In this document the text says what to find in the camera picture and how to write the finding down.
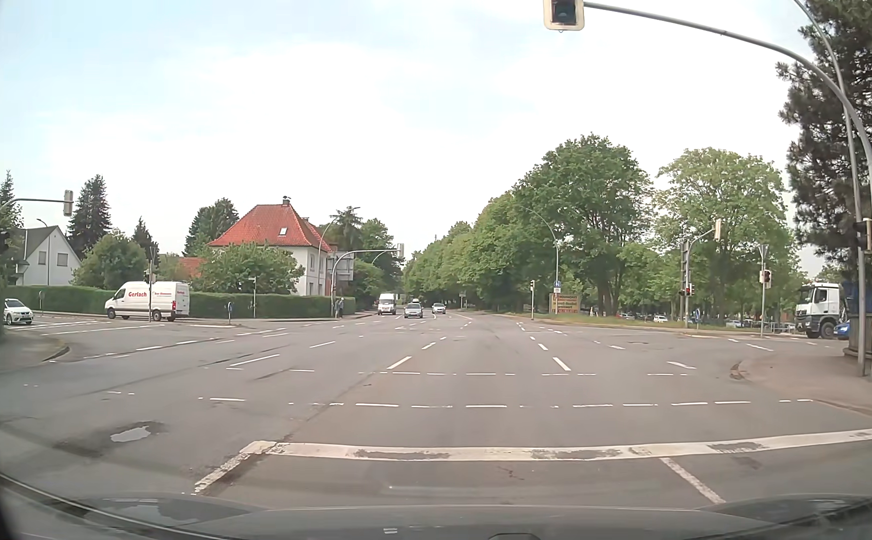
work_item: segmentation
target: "white truck cab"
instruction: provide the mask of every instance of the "white truck cab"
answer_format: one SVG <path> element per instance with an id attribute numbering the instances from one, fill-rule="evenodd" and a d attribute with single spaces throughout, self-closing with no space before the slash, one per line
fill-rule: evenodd
<path id="1" fill-rule="evenodd" d="M 842 309 L 837 283 L 813 281 L 799 288 L 796 303 L 796 331 L 807 338 L 833 339 Z"/>

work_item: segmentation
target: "truck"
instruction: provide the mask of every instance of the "truck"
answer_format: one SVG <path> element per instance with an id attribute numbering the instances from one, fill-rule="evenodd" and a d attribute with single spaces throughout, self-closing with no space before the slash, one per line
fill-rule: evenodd
<path id="1" fill-rule="evenodd" d="M 379 300 L 376 302 L 376 315 L 395 315 L 396 314 L 396 293 L 384 292 L 379 295 Z"/>
<path id="2" fill-rule="evenodd" d="M 842 294 L 838 283 L 811 281 L 799 288 L 796 303 L 796 332 L 810 339 L 833 339 L 843 318 Z"/>

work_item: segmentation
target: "white car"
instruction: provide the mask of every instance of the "white car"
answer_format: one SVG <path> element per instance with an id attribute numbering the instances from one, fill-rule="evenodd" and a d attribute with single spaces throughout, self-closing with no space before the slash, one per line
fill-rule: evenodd
<path id="1" fill-rule="evenodd" d="M 31 325 L 33 324 L 33 310 L 26 307 L 22 301 L 7 298 L 3 300 L 3 321 L 10 326 L 17 323 Z"/>
<path id="2" fill-rule="evenodd" d="M 406 304 L 406 308 L 402 311 L 402 318 L 418 317 L 423 318 L 423 305 L 418 301 L 410 301 Z"/>

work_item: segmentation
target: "silver car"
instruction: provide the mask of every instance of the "silver car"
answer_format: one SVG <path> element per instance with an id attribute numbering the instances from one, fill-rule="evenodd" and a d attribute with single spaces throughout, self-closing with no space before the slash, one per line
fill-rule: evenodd
<path id="1" fill-rule="evenodd" d="M 407 317 L 417 317 L 419 319 L 423 318 L 423 305 L 418 303 L 418 301 L 410 301 L 406 304 L 406 309 L 402 311 L 402 318 L 406 319 Z"/>

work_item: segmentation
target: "white van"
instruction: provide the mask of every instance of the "white van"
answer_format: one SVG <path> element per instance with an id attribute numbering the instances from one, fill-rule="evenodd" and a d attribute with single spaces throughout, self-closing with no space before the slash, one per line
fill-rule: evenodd
<path id="1" fill-rule="evenodd" d="M 149 283 L 127 281 L 112 298 L 106 300 L 106 317 L 124 319 L 131 316 L 146 317 L 149 312 Z M 190 284 L 181 281 L 153 283 L 153 320 L 173 322 L 190 316 Z"/>

